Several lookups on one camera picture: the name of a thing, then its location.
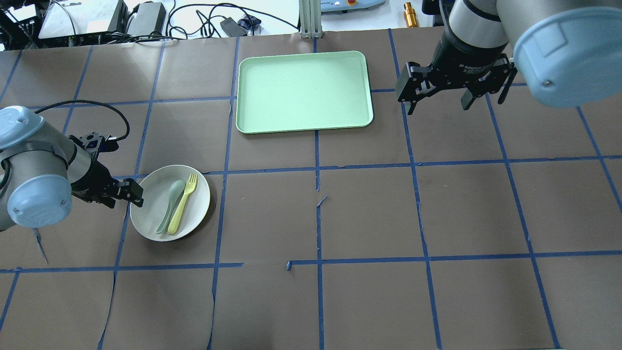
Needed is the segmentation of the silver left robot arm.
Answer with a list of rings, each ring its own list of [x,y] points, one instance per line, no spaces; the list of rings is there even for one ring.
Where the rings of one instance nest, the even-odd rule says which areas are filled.
[[[143,206],[143,188],[131,178],[113,178],[98,161],[100,153],[116,151],[125,136],[66,137],[41,109],[18,105],[3,108],[0,123],[1,230],[55,225],[69,215],[73,198],[107,208],[116,201]]]

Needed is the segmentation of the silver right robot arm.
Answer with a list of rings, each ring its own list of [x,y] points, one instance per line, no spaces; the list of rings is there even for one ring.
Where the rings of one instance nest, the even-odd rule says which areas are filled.
[[[407,62],[397,101],[417,103],[463,89],[463,109],[485,94],[506,100],[517,74],[535,99],[572,108],[621,92],[619,0],[444,0],[433,2],[444,25],[431,62]]]

